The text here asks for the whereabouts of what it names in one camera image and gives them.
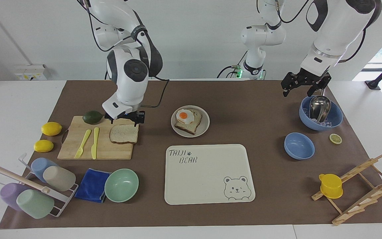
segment yellow mug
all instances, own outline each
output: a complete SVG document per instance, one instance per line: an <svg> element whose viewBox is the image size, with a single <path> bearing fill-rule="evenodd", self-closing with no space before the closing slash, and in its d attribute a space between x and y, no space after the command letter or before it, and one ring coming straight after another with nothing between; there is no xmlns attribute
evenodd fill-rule
<svg viewBox="0 0 382 239"><path fill-rule="evenodd" d="M340 198L343 195L343 182L335 174L320 174L321 192L325 197L331 199Z"/></svg>

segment white table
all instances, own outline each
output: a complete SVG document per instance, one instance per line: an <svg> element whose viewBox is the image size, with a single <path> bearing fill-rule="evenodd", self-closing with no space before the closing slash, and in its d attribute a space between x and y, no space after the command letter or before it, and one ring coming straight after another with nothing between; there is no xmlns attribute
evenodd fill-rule
<svg viewBox="0 0 382 239"><path fill-rule="evenodd" d="M17 161L22 153L30 159L65 81L0 82L0 165L21 174ZM382 153L382 93L361 82L331 82L335 98L370 157ZM382 171L382 160L376 166ZM0 182L12 180L0 175ZM0 200L0 220L6 205ZM0 230L1 238L378 238L382 224L262 225L238 227L112 227Z"/></svg>

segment bread slice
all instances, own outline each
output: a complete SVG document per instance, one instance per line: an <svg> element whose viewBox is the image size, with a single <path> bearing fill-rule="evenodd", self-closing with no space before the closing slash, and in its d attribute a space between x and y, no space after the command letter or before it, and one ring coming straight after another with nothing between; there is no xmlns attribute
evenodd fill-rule
<svg viewBox="0 0 382 239"><path fill-rule="evenodd" d="M109 138L116 144L136 144L138 142L139 124L120 124L111 128Z"/></svg>
<svg viewBox="0 0 382 239"><path fill-rule="evenodd" d="M185 132L188 132L192 135L195 135L195 132L197 131L197 127L201 123L201 118L203 117L203 115L201 114L201 112L199 112L196 109L186 109L186 110L189 110L194 114L194 121L191 124L182 124L181 122L176 120L175 127Z"/></svg>

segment fried egg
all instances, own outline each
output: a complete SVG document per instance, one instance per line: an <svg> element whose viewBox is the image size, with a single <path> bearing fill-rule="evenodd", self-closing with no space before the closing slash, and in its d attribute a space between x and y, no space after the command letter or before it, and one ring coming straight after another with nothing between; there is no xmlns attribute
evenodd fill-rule
<svg viewBox="0 0 382 239"><path fill-rule="evenodd" d="M176 120L182 124L191 124L194 121L194 114L190 110L178 110Z"/></svg>

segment egg yolk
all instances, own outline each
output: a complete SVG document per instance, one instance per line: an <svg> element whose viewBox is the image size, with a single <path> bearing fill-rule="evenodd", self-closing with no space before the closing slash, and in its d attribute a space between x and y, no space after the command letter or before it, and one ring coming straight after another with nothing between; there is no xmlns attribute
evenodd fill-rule
<svg viewBox="0 0 382 239"><path fill-rule="evenodd" d="M186 119L186 118L188 118L188 115L187 115L187 113L182 112L182 113L179 114L179 117L180 117L181 119Z"/></svg>

